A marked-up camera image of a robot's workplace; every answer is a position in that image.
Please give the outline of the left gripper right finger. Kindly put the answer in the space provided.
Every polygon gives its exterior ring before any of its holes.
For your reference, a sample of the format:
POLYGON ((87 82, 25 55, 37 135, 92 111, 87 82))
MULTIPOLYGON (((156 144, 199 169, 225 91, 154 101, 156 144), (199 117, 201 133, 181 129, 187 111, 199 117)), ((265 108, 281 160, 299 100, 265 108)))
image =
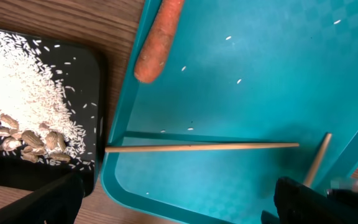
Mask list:
POLYGON ((273 200, 280 223, 358 224, 358 210, 331 200, 289 177, 277 180, 273 200))

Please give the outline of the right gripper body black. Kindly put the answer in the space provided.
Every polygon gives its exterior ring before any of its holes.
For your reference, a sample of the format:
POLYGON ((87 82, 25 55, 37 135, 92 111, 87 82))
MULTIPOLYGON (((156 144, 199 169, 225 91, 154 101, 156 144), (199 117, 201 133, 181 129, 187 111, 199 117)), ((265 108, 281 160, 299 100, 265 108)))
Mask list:
POLYGON ((358 179, 334 179, 327 189, 327 198, 358 210, 358 179))

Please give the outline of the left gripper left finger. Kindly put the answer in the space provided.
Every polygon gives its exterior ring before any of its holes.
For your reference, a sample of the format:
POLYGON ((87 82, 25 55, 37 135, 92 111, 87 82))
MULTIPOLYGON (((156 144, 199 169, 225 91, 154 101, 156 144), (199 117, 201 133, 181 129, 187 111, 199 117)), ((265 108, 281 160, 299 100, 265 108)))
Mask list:
POLYGON ((78 174, 68 174, 0 209, 0 223, 75 222, 85 189, 78 174))

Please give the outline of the wooden chopstick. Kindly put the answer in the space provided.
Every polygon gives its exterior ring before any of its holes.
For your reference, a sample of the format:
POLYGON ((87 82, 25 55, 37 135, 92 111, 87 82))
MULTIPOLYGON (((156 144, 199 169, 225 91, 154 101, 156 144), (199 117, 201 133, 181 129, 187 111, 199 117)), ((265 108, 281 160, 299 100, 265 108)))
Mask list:
POLYGON ((215 151, 215 150, 248 150, 299 147, 298 143, 257 142, 230 144, 195 144, 195 145, 158 145, 158 146, 110 146, 105 152, 165 152, 165 151, 215 151))
POLYGON ((310 169, 306 175, 305 180, 303 181, 303 184, 307 187, 311 187, 314 181, 314 178, 316 177, 316 174, 318 172, 318 169, 324 159, 324 155, 326 153, 326 150, 329 146, 329 143, 331 142, 332 134, 327 133, 318 149, 318 152, 310 166, 310 169))

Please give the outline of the pile of peanuts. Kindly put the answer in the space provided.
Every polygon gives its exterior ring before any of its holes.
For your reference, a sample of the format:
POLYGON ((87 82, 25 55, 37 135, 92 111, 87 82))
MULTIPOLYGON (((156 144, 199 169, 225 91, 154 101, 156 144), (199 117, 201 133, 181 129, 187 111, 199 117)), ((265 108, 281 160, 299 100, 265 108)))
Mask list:
POLYGON ((4 155, 21 149, 21 159, 32 163, 46 158, 48 162, 70 162, 66 154, 67 145, 64 135, 49 128, 45 123, 39 125, 40 134, 31 130, 20 130, 19 122, 0 111, 0 151, 4 155))

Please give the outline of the pile of rice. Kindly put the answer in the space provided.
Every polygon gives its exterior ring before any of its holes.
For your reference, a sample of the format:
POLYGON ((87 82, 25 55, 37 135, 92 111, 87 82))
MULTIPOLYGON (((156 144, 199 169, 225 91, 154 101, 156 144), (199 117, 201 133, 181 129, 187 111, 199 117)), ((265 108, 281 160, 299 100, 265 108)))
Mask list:
POLYGON ((19 129, 36 134, 39 125, 64 135, 65 142, 78 147, 80 132, 71 123, 70 112, 63 102, 61 84, 52 80, 41 60, 21 44, 0 34, 0 111, 19 122, 19 129))

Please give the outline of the orange carrot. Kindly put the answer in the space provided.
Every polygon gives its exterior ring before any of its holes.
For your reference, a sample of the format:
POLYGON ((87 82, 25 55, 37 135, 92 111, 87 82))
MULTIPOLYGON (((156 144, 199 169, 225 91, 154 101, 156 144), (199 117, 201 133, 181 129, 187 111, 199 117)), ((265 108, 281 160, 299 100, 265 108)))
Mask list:
POLYGON ((142 46, 134 75, 142 83, 152 83, 163 71, 177 31, 185 0, 163 0, 142 46))

